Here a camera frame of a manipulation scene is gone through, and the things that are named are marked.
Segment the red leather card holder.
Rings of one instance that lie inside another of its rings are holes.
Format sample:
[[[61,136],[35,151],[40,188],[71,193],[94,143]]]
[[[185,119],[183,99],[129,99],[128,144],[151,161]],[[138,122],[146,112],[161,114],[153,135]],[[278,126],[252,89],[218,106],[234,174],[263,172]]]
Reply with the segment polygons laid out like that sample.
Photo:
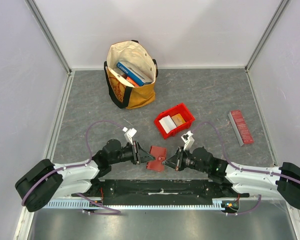
[[[163,162],[167,157],[167,149],[165,147],[152,145],[149,153],[154,157],[154,160],[151,160],[146,164],[146,169],[155,172],[163,172],[165,169]]]

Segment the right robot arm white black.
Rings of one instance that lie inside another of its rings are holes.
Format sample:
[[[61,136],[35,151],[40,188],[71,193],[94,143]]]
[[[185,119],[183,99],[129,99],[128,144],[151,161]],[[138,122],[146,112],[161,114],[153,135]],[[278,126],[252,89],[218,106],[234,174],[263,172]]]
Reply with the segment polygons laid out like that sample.
[[[189,168],[207,174],[210,180],[219,184],[219,191],[225,197],[239,194],[283,198],[300,210],[300,167],[293,163],[284,162],[282,166],[274,167],[249,166],[214,157],[204,147],[192,152],[179,147],[164,164],[176,171]]]

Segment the red plastic bin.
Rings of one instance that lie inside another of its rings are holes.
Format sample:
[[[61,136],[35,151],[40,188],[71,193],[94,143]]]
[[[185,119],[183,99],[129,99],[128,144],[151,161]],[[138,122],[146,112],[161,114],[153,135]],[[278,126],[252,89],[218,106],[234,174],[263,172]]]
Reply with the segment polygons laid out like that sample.
[[[165,130],[162,128],[162,126],[159,123],[159,120],[162,119],[165,116],[174,116],[176,114],[181,114],[186,123],[177,126],[174,130],[172,130],[169,133],[166,133]],[[186,107],[186,105],[182,102],[177,104],[176,106],[173,106],[163,112],[161,112],[155,119],[154,119],[154,125],[157,127],[159,132],[161,133],[162,137],[164,139],[174,137],[177,133],[189,129],[192,125],[192,123],[195,121],[194,115],[190,112],[190,110]]]

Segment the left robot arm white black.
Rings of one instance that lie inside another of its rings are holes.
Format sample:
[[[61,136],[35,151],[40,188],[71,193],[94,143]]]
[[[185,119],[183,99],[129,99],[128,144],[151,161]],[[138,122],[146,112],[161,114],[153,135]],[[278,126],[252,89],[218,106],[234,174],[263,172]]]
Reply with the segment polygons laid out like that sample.
[[[96,196],[100,191],[98,178],[107,175],[112,165],[131,162],[134,165],[154,160],[137,141],[125,146],[117,139],[105,146],[88,160],[59,164],[43,159],[33,166],[15,184],[22,206],[29,212],[45,207],[50,200],[72,194],[86,193]]]

